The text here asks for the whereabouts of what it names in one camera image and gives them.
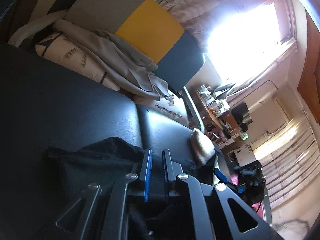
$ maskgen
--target blue panel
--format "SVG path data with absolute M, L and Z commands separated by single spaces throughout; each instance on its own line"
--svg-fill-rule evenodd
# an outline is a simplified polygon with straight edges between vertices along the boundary
M 180 91 L 204 64 L 196 39 L 187 31 L 158 63 L 155 75 Z
M 220 182 L 230 183 L 228 181 L 228 178 L 218 168 L 213 169 L 213 174 L 217 176 L 217 178 L 220 180 Z

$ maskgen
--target black metal mount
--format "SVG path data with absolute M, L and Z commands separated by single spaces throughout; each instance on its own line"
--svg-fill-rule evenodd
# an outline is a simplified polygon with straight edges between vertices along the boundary
M 194 240 L 283 240 L 255 211 L 226 184 L 200 183 L 172 162 L 168 149 L 162 152 L 164 189 L 167 204 L 188 203 Z M 96 219 L 100 186 L 91 183 L 53 221 L 48 222 L 35 240 L 127 240 L 130 203 L 148 201 L 152 152 L 145 151 L 140 172 L 136 163 L 132 172 L 120 177 L 113 186 L 102 219 Z

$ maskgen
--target curtain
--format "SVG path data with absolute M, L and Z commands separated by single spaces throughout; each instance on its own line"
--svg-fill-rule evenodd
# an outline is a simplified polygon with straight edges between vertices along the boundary
M 196 38 L 207 52 L 212 30 L 230 16 L 279 0 L 162 0 L 160 5 Z
M 274 49 L 264 55 L 257 64 L 262 64 L 262 72 L 248 77 L 247 81 L 238 82 L 227 92 L 227 102 L 230 107 L 242 102 L 242 100 L 251 92 L 256 90 L 261 84 L 267 80 L 272 80 L 274 75 L 277 75 L 275 70 L 281 67 L 281 62 L 292 56 L 297 51 L 297 42 L 295 38 L 289 41 L 276 45 Z
M 303 114 L 254 150 L 263 166 L 271 209 L 295 196 L 320 171 L 320 152 Z

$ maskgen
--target gray blanket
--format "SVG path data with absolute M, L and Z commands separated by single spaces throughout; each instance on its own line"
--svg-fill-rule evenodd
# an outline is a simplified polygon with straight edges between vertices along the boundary
M 56 21 L 53 27 L 85 51 L 121 88 L 157 101 L 169 96 L 167 82 L 152 73 L 158 66 L 119 36 L 101 30 L 89 32 L 66 20 Z

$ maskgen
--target black cable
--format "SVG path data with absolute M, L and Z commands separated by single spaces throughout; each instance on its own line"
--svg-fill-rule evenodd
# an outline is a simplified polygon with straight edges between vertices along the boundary
M 263 193 L 263 195 L 262 195 L 262 197 L 261 197 L 261 201 L 260 201 L 260 204 L 259 204 L 259 207 L 258 207 L 258 209 L 257 209 L 256 213 L 258 213 L 258 211 L 259 211 L 259 209 L 260 209 L 260 207 L 261 207 L 261 203 L 262 203 L 262 199 L 263 199 L 263 197 L 264 197 L 264 193 Z
M 258 207 L 258 209 L 257 209 L 256 213 L 258 213 L 259 208 L 261 207 L 261 203 L 262 203 L 262 201 L 260 202 L 260 205 L 259 205 L 259 207 Z

